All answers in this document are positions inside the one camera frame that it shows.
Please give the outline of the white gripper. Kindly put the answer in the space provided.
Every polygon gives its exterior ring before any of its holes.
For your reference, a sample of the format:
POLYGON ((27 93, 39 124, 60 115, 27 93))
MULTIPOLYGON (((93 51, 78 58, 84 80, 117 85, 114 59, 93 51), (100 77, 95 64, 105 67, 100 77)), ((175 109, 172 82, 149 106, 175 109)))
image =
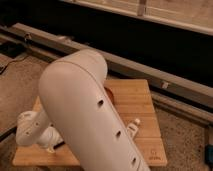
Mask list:
POLYGON ((52 126, 49 126, 40 136, 37 144, 47 150, 49 153, 55 153, 54 147, 63 142, 59 132, 52 126))

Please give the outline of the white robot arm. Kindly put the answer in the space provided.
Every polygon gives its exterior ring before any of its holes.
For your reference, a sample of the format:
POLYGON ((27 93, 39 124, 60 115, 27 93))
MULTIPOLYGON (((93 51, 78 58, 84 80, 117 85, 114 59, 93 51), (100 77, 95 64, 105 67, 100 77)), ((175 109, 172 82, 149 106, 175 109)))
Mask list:
POLYGON ((39 80, 41 110, 18 117, 17 144, 63 141, 85 171, 150 171, 104 89, 107 71, 90 49, 52 62, 39 80))

